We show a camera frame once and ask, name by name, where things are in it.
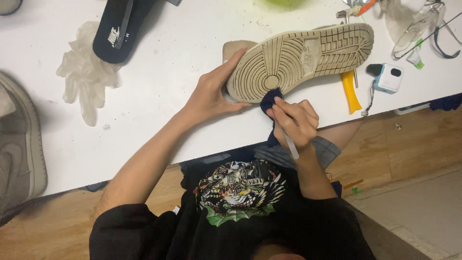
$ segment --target black t-shirt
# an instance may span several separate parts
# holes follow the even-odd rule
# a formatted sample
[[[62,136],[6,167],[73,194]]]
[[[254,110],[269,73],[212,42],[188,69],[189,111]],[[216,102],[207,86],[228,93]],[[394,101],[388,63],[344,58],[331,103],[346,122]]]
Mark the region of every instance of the black t-shirt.
[[[90,259],[250,259],[268,243],[307,260],[375,259],[354,212],[340,198],[303,198],[296,171],[263,160],[214,169],[185,175],[177,215],[157,217],[145,204],[100,215]]]

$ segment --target hand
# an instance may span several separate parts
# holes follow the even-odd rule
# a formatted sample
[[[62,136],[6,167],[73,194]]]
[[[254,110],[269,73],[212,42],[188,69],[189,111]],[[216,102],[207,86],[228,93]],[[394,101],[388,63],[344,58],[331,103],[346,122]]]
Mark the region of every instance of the hand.
[[[202,75],[181,113],[186,118],[193,118],[194,124],[200,124],[217,118],[223,114],[241,111],[250,106],[247,103],[232,103],[225,100],[221,92],[224,82],[236,68],[237,63],[247,51],[242,48],[236,51],[225,64]]]
[[[319,116],[313,106],[308,100],[303,100],[298,104],[289,104],[276,97],[274,101],[276,104],[266,113],[275,120],[274,136],[279,143],[283,147],[289,148],[284,136],[285,132],[292,138],[299,154],[305,151],[312,152],[314,148],[311,141],[317,136],[316,129],[319,125]]]

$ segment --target white table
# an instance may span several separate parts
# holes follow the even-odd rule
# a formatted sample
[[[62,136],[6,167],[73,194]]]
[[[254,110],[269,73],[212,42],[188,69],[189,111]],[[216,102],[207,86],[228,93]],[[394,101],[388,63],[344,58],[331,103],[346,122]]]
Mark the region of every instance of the white table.
[[[231,40],[262,41],[284,31],[309,30],[338,24],[341,0],[307,0],[291,12],[270,8],[264,0],[184,0],[179,7],[160,0],[146,22],[147,30],[130,62],[120,70],[120,87],[106,90],[106,105],[98,110],[96,127],[87,126],[78,102],[62,100],[64,79],[55,75],[67,42],[75,40],[80,25],[99,20],[106,1],[25,1],[19,11],[0,17],[0,69],[29,92],[42,125],[43,152],[49,183],[44,195],[62,192],[114,177],[123,163],[181,109],[199,76],[222,63],[222,46]],[[446,19],[462,11],[462,1],[447,0]],[[418,71],[402,59],[392,61],[393,43],[384,20],[375,10],[364,15],[375,30],[375,45],[366,64],[358,69],[358,99],[366,108],[372,77],[371,63],[388,62],[405,68],[398,93],[376,92],[370,114],[417,104],[462,92],[462,56],[438,57],[424,44],[426,64]],[[361,18],[351,18],[361,22]],[[462,38],[462,17],[451,23]],[[452,53],[461,47],[446,30],[442,48]],[[286,96],[290,102],[308,99],[319,113],[320,127],[359,118],[349,115],[339,76],[310,80]],[[104,130],[103,125],[110,125]],[[172,163],[265,141],[270,120],[255,106],[241,115],[213,122],[183,144]]]

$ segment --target yellow handle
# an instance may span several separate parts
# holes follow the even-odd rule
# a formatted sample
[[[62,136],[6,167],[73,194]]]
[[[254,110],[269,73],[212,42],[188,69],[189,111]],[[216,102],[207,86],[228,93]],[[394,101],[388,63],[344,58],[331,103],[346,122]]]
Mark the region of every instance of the yellow handle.
[[[353,114],[356,110],[362,109],[361,104],[358,102],[356,93],[354,92],[353,86],[353,75],[354,70],[341,73],[343,88],[345,89],[346,98],[350,105],[350,114]]]

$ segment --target nike insole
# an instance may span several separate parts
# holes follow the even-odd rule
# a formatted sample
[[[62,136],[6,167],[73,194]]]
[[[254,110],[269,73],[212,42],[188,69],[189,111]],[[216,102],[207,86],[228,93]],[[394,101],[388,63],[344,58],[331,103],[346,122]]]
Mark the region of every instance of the nike insole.
[[[108,0],[93,40],[96,56],[108,63],[124,62],[132,52],[136,35],[155,2],[156,0],[134,0],[122,46],[117,49],[116,42],[128,0]]]

